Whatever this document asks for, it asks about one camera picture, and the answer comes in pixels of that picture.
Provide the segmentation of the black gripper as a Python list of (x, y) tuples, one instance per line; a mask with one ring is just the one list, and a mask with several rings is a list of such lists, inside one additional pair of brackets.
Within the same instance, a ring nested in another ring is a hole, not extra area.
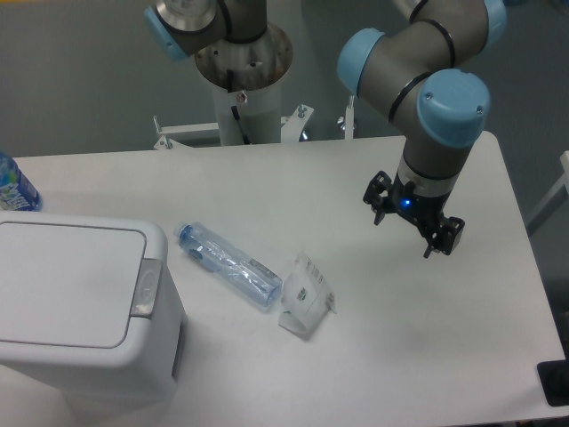
[(391, 179), (379, 171), (368, 183), (363, 201), (374, 212), (374, 225), (379, 225), (387, 214), (397, 214), (416, 226), (427, 241), (423, 254), (450, 255), (460, 243), (465, 221), (446, 218), (443, 209), (448, 199), (448, 180), (433, 180), (417, 174), (397, 174)]

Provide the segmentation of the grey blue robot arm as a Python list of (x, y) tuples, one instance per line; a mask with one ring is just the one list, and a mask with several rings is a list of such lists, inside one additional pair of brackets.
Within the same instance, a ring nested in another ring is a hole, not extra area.
[[(403, 1), (409, 25), (394, 36), (374, 28), (341, 49), (337, 74), (358, 99), (405, 137), (394, 176), (377, 173), (363, 200), (377, 221), (397, 214), (426, 240), (429, 253), (450, 254), (464, 222), (444, 213), (469, 152), (485, 128), (490, 93), (460, 70), (503, 34), (500, 1)], [(281, 141), (280, 116), (261, 98), (292, 62), (287, 35), (268, 21), (263, 1), (156, 1), (148, 26), (173, 60), (193, 58), (222, 93), (218, 124), (226, 145)]]

